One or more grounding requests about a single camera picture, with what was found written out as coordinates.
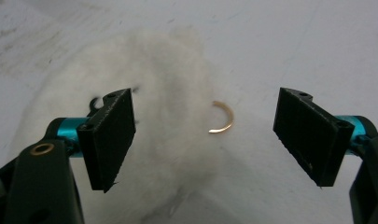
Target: white table surface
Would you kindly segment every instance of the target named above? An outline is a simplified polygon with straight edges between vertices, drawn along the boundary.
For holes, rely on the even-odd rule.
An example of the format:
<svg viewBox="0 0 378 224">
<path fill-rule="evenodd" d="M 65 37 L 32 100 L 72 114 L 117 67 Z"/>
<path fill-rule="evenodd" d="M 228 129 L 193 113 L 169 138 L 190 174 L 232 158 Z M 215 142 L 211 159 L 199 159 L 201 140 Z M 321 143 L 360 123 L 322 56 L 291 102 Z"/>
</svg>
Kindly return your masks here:
<svg viewBox="0 0 378 224">
<path fill-rule="evenodd" d="M 345 157 L 335 187 L 317 188 L 273 133 L 273 118 L 283 86 L 378 128 L 378 0 L 0 0 L 0 167 L 23 109 L 69 56 L 132 28 L 179 25 L 199 31 L 219 70 L 218 100 L 236 123 L 216 184 L 159 222 L 352 223 L 348 190 L 360 160 Z"/>
</svg>

